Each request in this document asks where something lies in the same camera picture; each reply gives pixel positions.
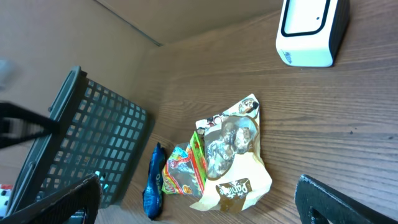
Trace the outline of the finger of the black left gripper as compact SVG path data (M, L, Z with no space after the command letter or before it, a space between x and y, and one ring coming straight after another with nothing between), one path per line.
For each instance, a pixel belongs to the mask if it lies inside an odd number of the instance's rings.
M1 102L1 149L60 132L60 123L10 102Z

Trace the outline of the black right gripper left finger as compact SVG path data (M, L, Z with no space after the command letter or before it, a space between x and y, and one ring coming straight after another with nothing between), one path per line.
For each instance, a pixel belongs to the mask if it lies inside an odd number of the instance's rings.
M85 223L94 224L100 209L101 194L102 189L98 176L90 174L41 201L2 219L1 223L64 223L77 211L83 210Z

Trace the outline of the blue Oreo cookie pack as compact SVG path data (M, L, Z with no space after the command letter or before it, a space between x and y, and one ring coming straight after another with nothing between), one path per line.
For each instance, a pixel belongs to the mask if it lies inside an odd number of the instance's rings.
M162 212L162 169L165 165L165 151L158 142L151 155L146 187L142 193L145 214L155 220Z

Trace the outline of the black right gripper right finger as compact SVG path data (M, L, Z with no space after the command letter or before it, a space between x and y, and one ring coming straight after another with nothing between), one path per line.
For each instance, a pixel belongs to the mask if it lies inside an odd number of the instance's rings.
M295 189L295 204L302 223L397 224L391 219L323 182L301 175Z

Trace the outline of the green Haribo gummy bag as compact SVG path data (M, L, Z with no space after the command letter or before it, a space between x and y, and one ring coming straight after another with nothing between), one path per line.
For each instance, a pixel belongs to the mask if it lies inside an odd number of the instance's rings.
M205 190L206 160L203 137L196 131L189 142L175 146L162 170L166 194L201 197Z

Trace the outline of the dried mushroom snack bag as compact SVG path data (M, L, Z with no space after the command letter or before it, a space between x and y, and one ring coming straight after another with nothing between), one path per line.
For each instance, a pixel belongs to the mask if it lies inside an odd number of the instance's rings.
M206 182L193 209L239 213L268 193L272 179L261 159L260 110L259 101L250 94L195 123L203 131Z

